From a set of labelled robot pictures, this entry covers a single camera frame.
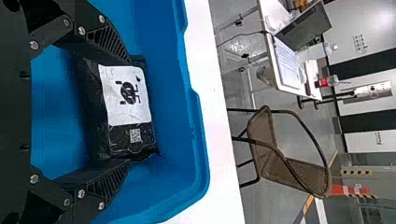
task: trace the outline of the qr code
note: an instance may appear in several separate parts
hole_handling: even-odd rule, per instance
[[[131,143],[141,142],[142,135],[140,134],[140,129],[131,129],[129,131],[129,135],[131,138]]]

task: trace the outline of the screw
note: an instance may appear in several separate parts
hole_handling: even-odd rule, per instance
[[[78,27],[78,33],[79,33],[80,35],[85,35],[85,29],[84,29],[84,27],[82,27],[82,26]]]
[[[66,199],[66,200],[64,200],[64,206],[65,207],[68,207],[69,205],[70,205],[70,199]]]
[[[99,21],[100,21],[101,23],[105,23],[106,19],[105,19],[104,16],[100,15],[100,16],[99,16]]]
[[[40,48],[40,46],[38,45],[37,41],[30,41],[30,48],[34,49],[34,50],[38,50],[38,48]]]
[[[100,211],[102,211],[103,209],[105,209],[105,203],[99,203],[98,209],[99,209]]]
[[[70,21],[68,19],[64,19],[64,25],[69,27],[70,26]]]
[[[38,182],[38,175],[30,176],[30,183],[31,184],[36,184],[37,182]]]
[[[78,191],[78,197],[80,199],[82,199],[82,198],[84,198],[84,196],[85,196],[85,190],[84,189],[79,190]]]

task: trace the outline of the cable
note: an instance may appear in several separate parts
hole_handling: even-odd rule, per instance
[[[220,44],[218,44],[218,45],[216,46],[216,48],[219,48],[219,47],[223,46],[225,43],[234,40],[234,39],[237,38],[238,36],[241,36],[241,35],[255,35],[255,34],[263,34],[263,31],[256,31],[256,32],[249,33],[249,34],[239,34],[239,35],[235,35],[235,36],[231,37],[230,39],[228,39],[228,40],[226,40],[226,41],[221,42]]]

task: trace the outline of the black metal frame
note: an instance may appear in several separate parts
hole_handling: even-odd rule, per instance
[[[242,109],[242,108],[227,108],[227,111],[228,111],[228,112],[257,113],[257,112],[259,112],[260,110],[257,110],[257,109]],[[315,147],[316,147],[317,150],[318,150],[319,156],[320,156],[320,158],[321,158],[321,160],[322,160],[322,162],[323,162],[324,167],[327,168],[327,169],[329,168],[329,164],[328,164],[327,161],[326,161],[326,158],[325,158],[325,156],[324,156],[323,150],[321,149],[320,145],[318,144],[318,141],[316,140],[315,136],[312,134],[312,132],[308,129],[308,127],[305,125],[305,123],[301,120],[301,118],[300,118],[295,112],[289,111],[289,110],[271,110],[271,113],[273,113],[273,114],[289,114],[289,115],[292,115],[293,117],[295,117],[295,118],[297,119],[297,121],[303,126],[305,132],[306,132],[306,133],[309,135],[309,137],[312,139],[312,142],[314,143]],[[261,142],[261,141],[257,141],[257,140],[254,140],[254,139],[243,138],[242,136],[247,132],[247,130],[248,130],[248,128],[244,129],[244,130],[243,130],[240,134],[238,134],[238,136],[236,136],[236,137],[235,137],[235,136],[232,136],[233,141],[250,143],[250,144],[254,144],[254,145],[258,145],[258,146],[262,146],[262,147],[269,147],[269,148],[271,148],[276,154],[278,154],[278,156],[284,158],[284,155],[281,154],[281,153],[279,153],[278,150],[276,150],[276,146],[272,146],[271,144],[264,143],[264,142]],[[250,163],[252,163],[252,162],[254,162],[253,159],[252,159],[252,160],[249,160],[249,161],[242,162],[241,164],[236,165],[236,167],[237,167],[237,168],[240,168],[240,167],[243,167],[243,166],[245,166],[245,165],[247,165],[247,164],[250,164]],[[317,197],[321,197],[321,196],[319,196],[319,195],[316,195],[314,192],[312,192],[312,190],[311,190],[311,189],[302,181],[302,179],[295,173],[294,169],[290,166],[289,163],[285,162],[284,160],[283,160],[283,162],[284,162],[285,165],[288,167],[288,169],[289,169],[290,172],[293,174],[293,176],[296,178],[297,182],[299,182],[299,184],[300,184],[301,186],[303,186],[303,188],[304,188],[307,192],[309,192],[309,193],[311,193],[311,194],[313,194],[313,195],[315,195],[315,196],[317,196]],[[258,171],[256,170],[256,178],[253,179],[253,180],[250,180],[250,181],[248,181],[248,182],[245,182],[245,183],[243,183],[243,184],[240,184],[239,187],[242,189],[242,188],[244,188],[244,187],[247,187],[247,186],[256,184],[256,183],[258,183],[258,182],[260,181],[260,179],[261,179],[261,177],[260,177]]]
[[[89,223],[117,196],[132,161],[92,161],[56,180],[31,165],[30,61],[50,45],[106,66],[132,59],[87,0],[0,1],[0,26],[0,222]]]
[[[325,95],[322,97],[322,101],[314,100],[314,99],[304,99],[303,100],[303,97],[297,96],[297,105],[300,109],[304,109],[304,104],[313,102],[315,109],[319,110],[319,107],[318,107],[319,105],[353,99],[356,97],[357,96],[355,95],[354,91],[347,91],[347,92],[342,92],[342,93],[337,93],[337,94],[332,94],[332,95]]]

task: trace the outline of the black panel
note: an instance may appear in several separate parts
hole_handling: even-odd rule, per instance
[[[343,133],[396,129],[396,109],[340,117]]]
[[[342,79],[362,77],[396,68],[396,49],[385,50],[358,59],[331,65],[331,74]]]

